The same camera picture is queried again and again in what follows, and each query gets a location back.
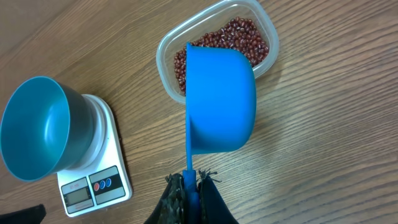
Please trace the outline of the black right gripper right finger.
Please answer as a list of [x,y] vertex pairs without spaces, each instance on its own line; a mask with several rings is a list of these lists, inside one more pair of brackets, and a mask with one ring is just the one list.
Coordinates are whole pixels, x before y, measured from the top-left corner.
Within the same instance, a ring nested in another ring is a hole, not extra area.
[[200,182],[198,184],[201,223],[203,224],[238,224],[233,217],[222,196],[216,188],[215,180],[212,175],[217,172],[208,170],[199,170]]

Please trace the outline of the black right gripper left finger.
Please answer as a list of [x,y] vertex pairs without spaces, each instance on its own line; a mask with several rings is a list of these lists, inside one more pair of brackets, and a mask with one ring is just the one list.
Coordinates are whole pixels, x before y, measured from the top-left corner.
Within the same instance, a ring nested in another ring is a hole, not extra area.
[[145,224],[183,224],[185,223],[186,193],[183,176],[170,174],[165,177],[167,186]]

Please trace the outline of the blue plastic measuring scoop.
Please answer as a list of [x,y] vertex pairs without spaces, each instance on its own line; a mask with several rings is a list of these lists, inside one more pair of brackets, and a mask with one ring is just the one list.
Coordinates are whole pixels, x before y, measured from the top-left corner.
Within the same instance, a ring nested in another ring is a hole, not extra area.
[[187,47],[185,95],[186,162],[183,170],[188,223],[201,222],[193,156],[232,152],[254,129],[256,84],[249,60],[232,49]]

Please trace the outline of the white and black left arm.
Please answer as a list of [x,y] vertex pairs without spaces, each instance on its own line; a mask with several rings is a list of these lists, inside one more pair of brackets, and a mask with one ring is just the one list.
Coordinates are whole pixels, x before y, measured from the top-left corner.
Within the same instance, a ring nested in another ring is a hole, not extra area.
[[45,207],[40,204],[16,212],[1,215],[1,224],[40,224],[46,216]]

